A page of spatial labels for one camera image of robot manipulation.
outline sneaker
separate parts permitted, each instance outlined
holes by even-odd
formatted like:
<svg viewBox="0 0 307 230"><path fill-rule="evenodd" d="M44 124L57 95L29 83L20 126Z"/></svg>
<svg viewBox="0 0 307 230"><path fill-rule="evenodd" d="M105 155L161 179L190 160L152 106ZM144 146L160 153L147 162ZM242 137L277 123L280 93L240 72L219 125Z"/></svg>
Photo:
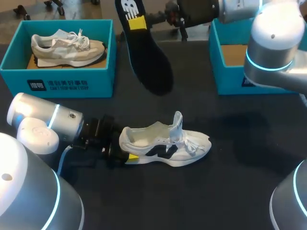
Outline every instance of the sneaker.
<svg viewBox="0 0 307 230"><path fill-rule="evenodd" d="M50 37L32 36L31 46L38 67L70 65L83 67L99 60L105 52L100 41L89 40L82 36L82 30L67 33L58 30Z"/></svg>
<svg viewBox="0 0 307 230"><path fill-rule="evenodd" d="M181 112L175 113L170 126L156 122L146 128L124 128L119 145L123 151L138 156L126 164L161 161L173 167L198 161L211 148L207 135L182 129Z"/></svg>

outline yellow tag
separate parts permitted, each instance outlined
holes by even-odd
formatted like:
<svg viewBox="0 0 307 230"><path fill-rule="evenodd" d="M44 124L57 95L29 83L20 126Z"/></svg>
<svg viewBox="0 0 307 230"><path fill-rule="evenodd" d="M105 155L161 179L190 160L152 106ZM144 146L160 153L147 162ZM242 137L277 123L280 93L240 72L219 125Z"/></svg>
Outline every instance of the yellow tag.
<svg viewBox="0 0 307 230"><path fill-rule="evenodd" d="M129 154L129 159L127 160L127 162L131 162L131 161L137 161L139 159L138 156L135 156L133 154Z"/></svg>
<svg viewBox="0 0 307 230"><path fill-rule="evenodd" d="M144 15L138 18L128 20L130 30L147 29Z"/></svg>

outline shoe box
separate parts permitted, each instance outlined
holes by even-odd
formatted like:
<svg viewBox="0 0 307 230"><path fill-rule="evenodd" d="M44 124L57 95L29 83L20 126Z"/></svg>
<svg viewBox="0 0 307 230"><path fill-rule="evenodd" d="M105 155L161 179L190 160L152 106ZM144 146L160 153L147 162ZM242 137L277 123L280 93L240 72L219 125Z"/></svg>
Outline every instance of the shoe box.
<svg viewBox="0 0 307 230"><path fill-rule="evenodd" d="M250 83L244 76L244 61L252 20L222 24L212 22L209 35L210 60L219 95L293 93L284 89L264 88ZM299 47L307 51L305 33Z"/></svg>
<svg viewBox="0 0 307 230"><path fill-rule="evenodd" d="M100 63L85 68L38 68L32 35L51 36L58 29L78 32L106 45ZM41 98L109 98L113 94L116 39L112 20L21 21L0 65L0 74L13 96L19 92Z"/></svg>

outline black table surface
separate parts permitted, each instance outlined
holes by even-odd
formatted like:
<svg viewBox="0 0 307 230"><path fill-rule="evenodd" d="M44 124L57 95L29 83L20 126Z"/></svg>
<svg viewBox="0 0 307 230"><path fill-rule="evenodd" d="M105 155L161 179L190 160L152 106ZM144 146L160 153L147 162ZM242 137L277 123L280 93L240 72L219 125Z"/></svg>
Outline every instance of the black table surface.
<svg viewBox="0 0 307 230"><path fill-rule="evenodd" d="M218 96L207 42L159 43L175 76L173 91L150 94L130 67L127 47L118 53L114 97L54 99L85 117L113 115L125 126L171 124L211 137L212 149L197 163L162 163L78 170L76 191L85 208L85 230L271 230L269 201L275 187L306 154L307 109L298 95ZM3 56L7 46L0 46ZM12 95L0 79L0 131Z"/></svg>

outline shoelace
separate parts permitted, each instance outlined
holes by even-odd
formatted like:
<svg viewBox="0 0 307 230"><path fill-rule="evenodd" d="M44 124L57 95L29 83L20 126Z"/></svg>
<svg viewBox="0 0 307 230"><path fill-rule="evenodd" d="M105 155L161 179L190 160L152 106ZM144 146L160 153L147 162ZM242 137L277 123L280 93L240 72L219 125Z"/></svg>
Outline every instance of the shoelace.
<svg viewBox="0 0 307 230"><path fill-rule="evenodd" d="M82 29L79 30L78 35L75 32L69 33L69 38L71 38L69 46L77 45L81 50L85 50L90 46L90 40L86 36L82 36Z"/></svg>
<svg viewBox="0 0 307 230"><path fill-rule="evenodd" d="M187 146L190 154L194 154L198 149L204 150L204 146L200 146L195 140L189 138L185 131L182 131L182 135L178 141L174 141L175 144L184 143Z"/></svg>

